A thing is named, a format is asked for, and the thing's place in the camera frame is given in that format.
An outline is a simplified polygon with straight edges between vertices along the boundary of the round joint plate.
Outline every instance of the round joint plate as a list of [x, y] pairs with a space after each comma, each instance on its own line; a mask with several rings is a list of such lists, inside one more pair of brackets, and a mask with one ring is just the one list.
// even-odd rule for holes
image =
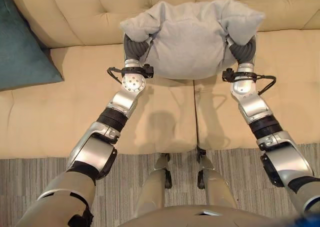
[[141, 74], [126, 74], [122, 84], [129, 92], [139, 92], [146, 86], [146, 80]]

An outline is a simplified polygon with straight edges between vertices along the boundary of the floor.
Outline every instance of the floor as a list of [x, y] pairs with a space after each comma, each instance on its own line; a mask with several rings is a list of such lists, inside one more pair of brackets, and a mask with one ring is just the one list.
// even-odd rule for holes
[[[320, 175], [320, 144], [300, 149]], [[268, 217], [296, 212], [283, 188], [268, 180], [258, 149], [209, 152], [215, 168], [228, 182], [239, 209]], [[157, 154], [119, 155], [110, 174], [97, 182], [92, 226], [116, 227], [128, 221], [135, 209], [141, 186], [152, 171]], [[44, 187], [66, 166], [65, 158], [0, 160], [0, 227], [14, 226]], [[169, 168], [173, 187], [166, 190], [166, 205], [204, 204], [205, 193], [197, 188], [195, 151], [172, 154]]]

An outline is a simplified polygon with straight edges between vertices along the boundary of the blue pillow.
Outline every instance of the blue pillow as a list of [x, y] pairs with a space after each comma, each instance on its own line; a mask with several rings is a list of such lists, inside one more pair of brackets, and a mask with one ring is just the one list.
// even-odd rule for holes
[[0, 90], [63, 81], [12, 0], [0, 0]]

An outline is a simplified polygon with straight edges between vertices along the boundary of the gray cloth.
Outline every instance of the gray cloth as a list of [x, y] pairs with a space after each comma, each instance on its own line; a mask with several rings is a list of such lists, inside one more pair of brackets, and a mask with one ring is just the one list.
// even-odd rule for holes
[[231, 66], [235, 59], [225, 44], [230, 35], [245, 45], [265, 15], [234, 0], [183, 3], [159, 2], [120, 23], [136, 42], [154, 38], [146, 63], [168, 79], [203, 79]]

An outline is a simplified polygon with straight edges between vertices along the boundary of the robotic arm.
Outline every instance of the robotic arm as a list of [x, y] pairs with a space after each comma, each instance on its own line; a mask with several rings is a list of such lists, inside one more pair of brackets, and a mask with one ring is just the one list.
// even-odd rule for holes
[[[299, 152], [296, 143], [289, 133], [282, 129], [260, 96], [276, 82], [276, 78], [254, 73], [255, 38], [241, 46], [228, 37], [227, 44], [238, 62], [238, 68], [237, 72], [231, 68], [224, 71], [222, 79], [232, 83], [231, 94], [256, 137], [257, 145], [263, 151], [260, 159], [270, 181], [277, 187], [285, 187], [298, 212], [319, 212], [320, 179], [314, 177], [312, 168]], [[259, 79], [273, 81], [257, 92], [256, 81]]]
[[153, 77], [153, 67], [142, 65], [146, 42], [124, 37], [125, 63], [121, 89], [109, 102], [70, 153], [67, 170], [52, 180], [26, 211], [17, 227], [89, 227], [96, 180], [105, 177], [117, 156], [114, 144]]

